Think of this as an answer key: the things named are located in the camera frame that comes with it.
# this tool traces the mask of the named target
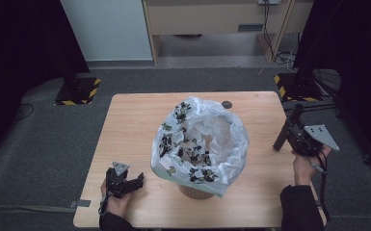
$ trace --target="black curtain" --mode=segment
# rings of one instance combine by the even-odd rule
[[[339,72],[337,101],[367,155],[371,155],[371,1],[315,0],[295,67]]]
[[[61,2],[0,0],[0,141],[27,90],[65,77],[59,66],[89,72]]]

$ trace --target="gray floor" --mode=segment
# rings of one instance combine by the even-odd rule
[[[280,50],[295,47],[295,36]],[[77,200],[91,164],[111,97],[116,93],[273,90],[273,76],[294,71],[285,58],[267,64],[252,34],[203,35],[201,38],[164,37],[154,65],[97,66],[91,74],[102,80],[90,105],[54,106],[63,80],[30,90],[18,117],[0,146],[0,205],[67,208]],[[332,70],[316,72],[326,84],[339,88]],[[305,102],[305,106],[331,104]],[[295,102],[283,103],[284,109]],[[371,230],[371,166],[335,109],[306,112],[307,125],[326,124],[340,146],[329,158],[326,200],[331,221],[326,230]],[[319,177],[314,179],[319,189]],[[63,213],[0,210],[0,230],[78,230],[73,211]]]

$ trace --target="power outlet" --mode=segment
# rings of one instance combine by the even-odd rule
[[[278,5],[281,3],[281,0],[258,0],[257,4],[265,5],[268,2],[271,5]]]

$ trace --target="white object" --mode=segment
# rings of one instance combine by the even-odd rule
[[[223,197],[245,166],[249,143],[237,115],[218,102],[189,97],[158,129],[151,168],[161,178]]]

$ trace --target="yellow and black hazard tape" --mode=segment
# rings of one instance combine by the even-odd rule
[[[313,101],[323,100],[323,98],[313,98],[313,97],[301,97],[301,96],[290,97],[286,94],[286,90],[285,90],[284,86],[282,85],[281,80],[278,77],[278,75],[275,75],[274,79],[275,79],[276,85],[278,86],[278,91],[280,92],[281,101],[283,101],[283,102],[285,102],[285,101],[309,101],[309,102],[313,102]]]
[[[58,101],[57,105],[77,105],[77,104],[90,104],[93,99],[95,94],[97,93],[98,86],[100,85],[101,80],[100,79],[95,79],[93,82],[93,87],[92,90],[90,91],[90,94],[88,95],[87,99],[78,99],[78,100],[62,100]]]

